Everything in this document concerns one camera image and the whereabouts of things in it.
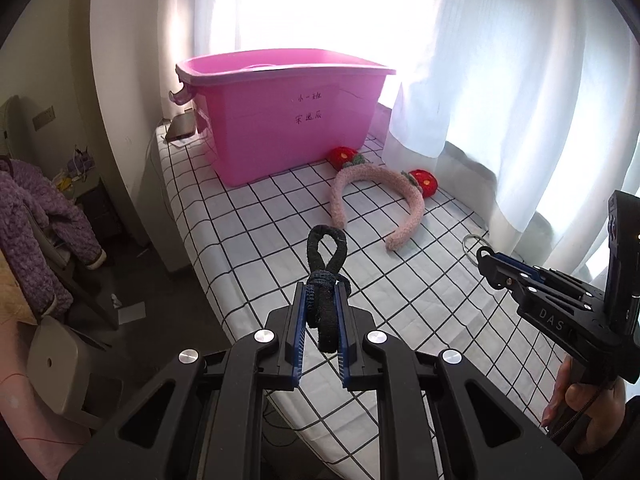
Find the person's right hand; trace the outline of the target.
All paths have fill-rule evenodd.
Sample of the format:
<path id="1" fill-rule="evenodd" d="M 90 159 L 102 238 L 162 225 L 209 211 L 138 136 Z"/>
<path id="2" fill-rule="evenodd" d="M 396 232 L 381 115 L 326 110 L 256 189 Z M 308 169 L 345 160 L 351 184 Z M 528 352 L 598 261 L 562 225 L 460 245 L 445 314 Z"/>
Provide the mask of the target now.
<path id="1" fill-rule="evenodd" d="M 559 367 L 549 404 L 542 412 L 541 425 L 548 427 L 559 415 L 562 404 L 589 418 L 585 435 L 574 445 L 578 454 L 603 448 L 615 436 L 625 417 L 626 382 L 617 377 L 611 388 L 573 382 L 574 360 L 566 356 Z"/>

